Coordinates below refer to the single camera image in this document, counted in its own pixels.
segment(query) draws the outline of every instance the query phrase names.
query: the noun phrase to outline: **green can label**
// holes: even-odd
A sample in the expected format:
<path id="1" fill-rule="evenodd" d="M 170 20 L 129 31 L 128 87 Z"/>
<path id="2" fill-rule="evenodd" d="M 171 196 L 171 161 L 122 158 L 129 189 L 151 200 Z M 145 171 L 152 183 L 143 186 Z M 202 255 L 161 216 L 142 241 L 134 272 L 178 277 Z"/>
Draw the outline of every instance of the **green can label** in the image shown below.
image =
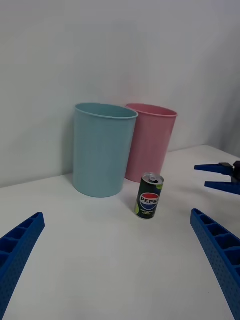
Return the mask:
<path id="1" fill-rule="evenodd" d="M 162 188 L 163 183 L 152 184 L 141 179 L 134 210 L 136 215 L 143 219 L 154 217 Z"/>

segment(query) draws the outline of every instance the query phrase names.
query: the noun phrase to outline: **pink wastebasket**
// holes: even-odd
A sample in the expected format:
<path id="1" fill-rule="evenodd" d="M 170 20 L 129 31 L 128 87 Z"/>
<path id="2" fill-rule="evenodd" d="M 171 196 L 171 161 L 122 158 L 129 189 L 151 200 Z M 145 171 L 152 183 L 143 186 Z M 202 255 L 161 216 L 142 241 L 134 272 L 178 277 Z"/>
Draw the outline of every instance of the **pink wastebasket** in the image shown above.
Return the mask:
<path id="1" fill-rule="evenodd" d="M 140 182 L 143 173 L 160 174 L 173 132 L 177 113 L 149 104 L 130 103 L 138 112 L 128 159 L 126 178 Z"/>

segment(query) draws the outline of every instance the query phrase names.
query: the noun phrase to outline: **white tabletop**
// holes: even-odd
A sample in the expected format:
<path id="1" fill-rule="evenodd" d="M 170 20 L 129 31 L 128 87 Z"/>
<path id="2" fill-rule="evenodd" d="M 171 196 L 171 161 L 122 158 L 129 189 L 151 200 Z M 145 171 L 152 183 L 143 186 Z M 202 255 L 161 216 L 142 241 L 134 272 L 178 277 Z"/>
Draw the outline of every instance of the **white tabletop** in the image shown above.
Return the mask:
<path id="1" fill-rule="evenodd" d="M 222 290 L 190 225 L 192 208 L 240 237 L 240 196 L 204 187 L 221 174 L 194 165 L 233 162 L 209 146 L 167 154 L 156 215 L 134 215 L 139 184 L 91 198 L 71 176 L 0 189 L 0 235 L 36 212 L 46 227 L 4 320 L 232 320 Z"/>

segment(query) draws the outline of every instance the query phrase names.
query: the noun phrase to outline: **soda can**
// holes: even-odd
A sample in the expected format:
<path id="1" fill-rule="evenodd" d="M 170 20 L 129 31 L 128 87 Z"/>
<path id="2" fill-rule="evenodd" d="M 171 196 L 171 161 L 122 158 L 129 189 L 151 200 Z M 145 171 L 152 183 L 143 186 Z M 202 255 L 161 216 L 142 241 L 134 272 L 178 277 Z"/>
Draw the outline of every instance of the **soda can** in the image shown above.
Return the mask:
<path id="1" fill-rule="evenodd" d="M 153 172 L 144 173 L 141 178 L 134 212 L 140 218 L 154 217 L 159 197 L 164 185 L 164 178 Z"/>

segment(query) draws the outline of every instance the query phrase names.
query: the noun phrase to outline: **light blue wastebasket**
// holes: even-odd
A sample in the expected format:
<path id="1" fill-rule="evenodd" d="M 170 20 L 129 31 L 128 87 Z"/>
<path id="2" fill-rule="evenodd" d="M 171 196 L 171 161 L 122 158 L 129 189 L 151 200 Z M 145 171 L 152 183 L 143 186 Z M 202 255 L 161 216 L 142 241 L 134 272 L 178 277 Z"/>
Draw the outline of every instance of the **light blue wastebasket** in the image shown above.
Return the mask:
<path id="1" fill-rule="evenodd" d="M 75 107 L 73 186 L 91 197 L 110 197 L 123 186 L 138 113 L 117 105 Z"/>

